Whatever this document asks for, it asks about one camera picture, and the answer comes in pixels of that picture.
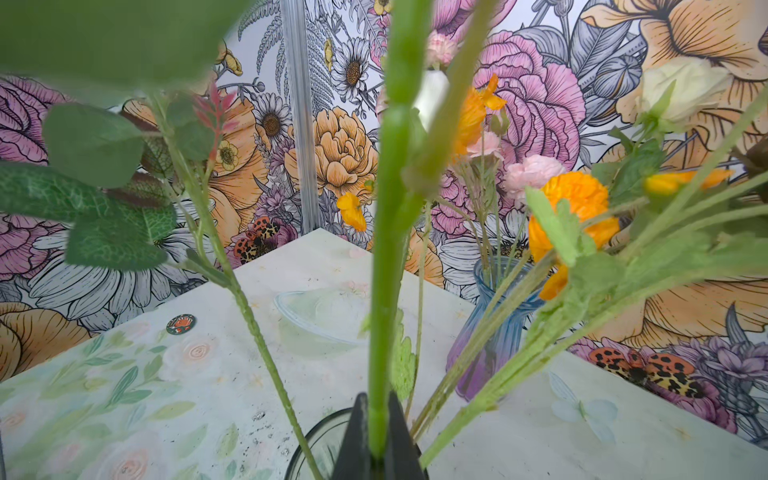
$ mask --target floral wallpaper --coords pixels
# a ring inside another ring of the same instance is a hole
[[[371,249],[376,202],[366,182],[376,175],[376,114],[383,109],[386,32],[397,2],[306,3],[323,224]],[[461,42],[474,3],[436,0],[434,30]],[[493,25],[474,83],[480,88],[498,76],[496,94],[506,100],[511,121],[502,135],[504,169],[534,154],[556,158],[567,170],[619,160],[621,146],[607,133],[631,128],[643,72],[681,55],[707,58],[731,73],[720,103],[665,144],[665,168],[695,168],[768,81],[768,5],[760,0],[499,0]],[[764,134],[768,111],[753,122],[740,148],[746,150]],[[501,176],[498,189],[504,193]],[[336,199],[347,193],[363,205],[365,232],[341,220]],[[450,170],[442,177],[440,194],[475,218],[466,187]],[[521,204],[508,196],[486,230],[491,242],[510,254],[526,222]],[[475,301],[479,293],[472,267],[480,254],[472,232],[480,225],[442,204],[432,208],[432,225],[429,238],[424,238],[424,220],[413,230],[406,269],[418,273],[419,254],[427,248],[427,280]],[[632,350],[640,357],[679,356],[695,367],[692,376],[703,386],[703,397],[652,391],[768,448],[766,324],[768,277],[709,279],[648,298],[571,350],[584,359],[602,347],[625,356]]]
[[[280,0],[257,2],[222,41],[208,78],[220,93],[236,92],[218,146],[210,209],[234,266],[298,237],[298,166]],[[461,42],[474,0],[436,0],[434,29]],[[312,79],[313,137],[321,224],[373,248],[371,194],[379,166],[376,114],[382,109],[386,33],[393,0],[306,0]],[[636,87],[644,71],[672,58],[706,58],[731,73],[715,108],[684,134],[671,135],[666,168],[695,168],[729,131],[768,81],[768,6],[762,0],[499,0],[494,28],[475,74],[480,88],[496,74],[510,125],[502,135],[504,168],[540,154],[568,170],[617,161],[621,146],[607,133],[631,128]],[[0,158],[45,166],[41,123],[64,94],[35,80],[0,76]],[[114,106],[154,123],[140,98]],[[742,150],[768,134],[768,111],[750,126]],[[743,176],[734,175],[733,181]],[[503,192],[501,178],[499,190]],[[336,207],[344,194],[363,205],[368,229],[346,225]],[[441,196],[474,219],[464,185],[450,171]],[[475,301],[472,267],[479,258],[474,230],[452,208],[432,208],[412,231],[406,269]],[[487,222],[504,254],[525,225],[514,199]],[[256,232],[268,235],[254,235]],[[65,224],[0,214],[0,379],[6,379],[188,291],[201,276],[162,266],[138,273],[63,262]],[[174,261],[194,245],[183,215],[161,242]],[[611,347],[648,355],[664,352],[695,366],[704,397],[655,392],[679,407],[768,447],[768,277],[708,279],[648,298],[584,339],[573,353]]]

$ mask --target table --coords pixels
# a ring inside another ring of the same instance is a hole
[[[317,230],[237,270],[308,431],[366,387],[367,348],[328,344],[281,319],[277,293],[355,282],[372,256]],[[415,338],[418,278],[400,306]],[[472,304],[425,286],[418,412]],[[191,313],[197,325],[168,335]],[[551,364],[582,400],[618,406],[616,445],[551,412],[545,375],[472,423],[433,462],[432,478],[761,478],[768,452],[568,353]],[[9,478],[279,480],[297,447],[232,296],[208,283],[0,384]],[[422,447],[463,405],[453,396]]]

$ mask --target glass vase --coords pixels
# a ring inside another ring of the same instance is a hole
[[[493,269],[499,266],[499,271],[502,272],[500,276],[502,279],[505,277],[505,272],[514,269],[517,263],[517,259],[508,259],[507,257],[502,257],[501,259],[493,257],[490,262],[491,268]],[[517,278],[515,278],[496,304],[496,308],[504,302],[506,296],[515,288],[530,269],[530,264],[525,265],[522,268],[522,271],[518,274]],[[496,293],[496,289],[491,286],[492,283],[490,281],[486,282],[483,279],[481,260],[478,260],[475,264],[473,273],[475,275],[475,282],[477,283],[480,296],[478,297],[475,309],[467,319],[467,323],[462,327],[462,331],[458,334],[456,341],[451,347],[451,351],[448,353],[448,364],[445,367],[446,371],[453,366],[464,347],[466,347],[469,338],[475,332],[483,315],[485,315],[485,311],[491,302],[491,298],[493,298]],[[467,401],[475,398],[475,395],[477,395],[487,381],[489,381],[490,378],[518,352],[523,333],[523,323],[525,322],[526,317],[535,312],[545,303],[544,300],[538,297],[538,294],[541,292],[541,287],[542,286],[536,288],[526,301],[521,303],[520,306],[509,315],[485,344],[483,350],[481,350],[472,361],[472,364],[456,386],[456,393],[460,397]]]
[[[310,444],[310,450],[315,457],[317,469],[325,480],[333,475],[333,468],[339,458],[341,444],[344,441],[346,426],[352,417],[352,409],[339,410],[320,420],[309,433],[306,434],[306,442]],[[419,446],[416,446],[419,456],[422,454]],[[425,480],[429,480],[429,473],[424,471]],[[296,447],[293,457],[290,459],[286,470],[285,480],[314,480],[310,465],[306,462],[301,447]]]

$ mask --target blue glass vase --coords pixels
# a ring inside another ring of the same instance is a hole
[[[498,265],[498,258],[494,257],[491,261],[492,268],[496,268]],[[508,262],[507,257],[501,258],[502,279],[505,277],[503,272],[505,270],[512,270],[517,265],[517,259],[511,259]],[[522,271],[518,274],[518,277],[511,283],[507,292],[502,295],[501,299],[496,304],[496,308],[502,304],[506,296],[515,288],[518,282],[525,276],[525,274],[531,269],[531,265],[525,265]],[[483,280],[482,275],[482,262],[478,260],[474,268],[475,282],[478,286],[480,297],[478,298],[477,305],[472,311],[472,314],[467,319],[467,323],[464,324],[462,331],[458,334],[456,341],[451,347],[451,351],[448,353],[448,364],[446,365],[446,371],[453,366],[458,356],[461,354],[464,347],[469,342],[469,337],[475,332],[475,328],[480,323],[485,310],[488,308],[491,298],[496,293],[495,288],[491,287]],[[531,313],[535,312],[540,306],[544,305],[544,300],[538,297],[541,292],[541,286],[534,290],[533,293],[520,304],[520,306],[510,314],[510,316],[504,321],[504,323],[498,328],[496,333],[488,340],[483,350],[475,357],[472,364],[467,369],[464,376],[458,382],[456,386],[456,393],[463,399],[469,401],[475,398],[475,395],[482,389],[482,387],[490,380],[490,378],[498,372],[501,367],[506,364],[509,359],[518,352],[520,348],[520,340],[523,333],[523,323],[525,318]]]

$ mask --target yellow flower illustration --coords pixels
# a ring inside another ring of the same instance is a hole
[[[336,206],[341,210],[341,218],[344,223],[359,232],[366,231],[368,225],[366,218],[362,215],[360,199],[351,193],[342,195],[337,201]]]
[[[547,196],[552,208],[555,208],[561,199],[567,199],[571,204],[571,212],[576,214],[582,222],[608,210],[608,190],[597,179],[581,172],[570,172],[553,177],[541,191]],[[585,230],[598,248],[605,245],[618,231],[619,220],[615,217]],[[528,244],[531,246],[531,255],[537,262],[552,250],[552,243],[536,217],[531,217],[528,224]],[[544,285],[539,296],[543,300],[551,300],[560,293],[567,282],[568,269],[565,265],[561,265],[558,272]]]
[[[125,114],[157,125],[150,108],[142,101],[131,100],[123,106]],[[210,198],[216,203],[211,214],[217,221],[221,243],[229,245],[231,238],[245,230],[253,221],[256,202],[261,197],[258,178],[266,183],[267,168],[256,148],[255,135],[265,143],[269,140],[256,125],[253,104],[247,98],[236,99],[224,115],[227,128],[219,143],[214,175],[209,180]]]
[[[768,2],[765,0],[617,0],[581,14],[589,25],[607,28],[640,20],[648,45],[643,71],[673,58],[704,58],[725,67],[731,78],[717,105],[694,115],[690,123],[708,151],[714,150],[768,80]],[[635,88],[616,103],[627,123],[637,116]],[[768,110],[744,132],[739,148],[746,151],[768,132]]]
[[[392,0],[376,0],[373,2],[373,11],[377,15],[386,15],[392,11]]]

